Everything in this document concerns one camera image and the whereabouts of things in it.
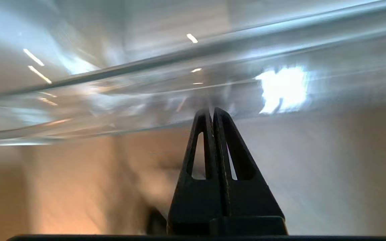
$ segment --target clear plastic sheet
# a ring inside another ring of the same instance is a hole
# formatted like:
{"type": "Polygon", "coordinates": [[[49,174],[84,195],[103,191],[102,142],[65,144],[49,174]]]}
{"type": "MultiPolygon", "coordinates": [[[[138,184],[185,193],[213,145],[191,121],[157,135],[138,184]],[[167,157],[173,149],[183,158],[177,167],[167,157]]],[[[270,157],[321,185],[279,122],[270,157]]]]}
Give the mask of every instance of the clear plastic sheet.
{"type": "Polygon", "coordinates": [[[184,125],[215,106],[237,119],[386,105],[386,5],[344,11],[0,96],[0,145],[184,125]]]}

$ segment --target beige wall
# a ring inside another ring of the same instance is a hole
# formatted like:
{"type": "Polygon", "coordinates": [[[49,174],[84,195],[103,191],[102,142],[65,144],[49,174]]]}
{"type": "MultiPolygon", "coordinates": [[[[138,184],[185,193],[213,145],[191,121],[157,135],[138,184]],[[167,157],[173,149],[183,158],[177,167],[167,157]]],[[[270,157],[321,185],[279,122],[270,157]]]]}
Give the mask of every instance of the beige wall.
{"type": "Polygon", "coordinates": [[[0,147],[0,241],[30,232],[28,188],[20,150],[0,147]]]}
{"type": "MultiPolygon", "coordinates": [[[[386,108],[237,125],[290,234],[386,235],[386,108]]],[[[147,206],[169,208],[189,129],[0,147],[0,240],[139,233],[147,206]]]]}

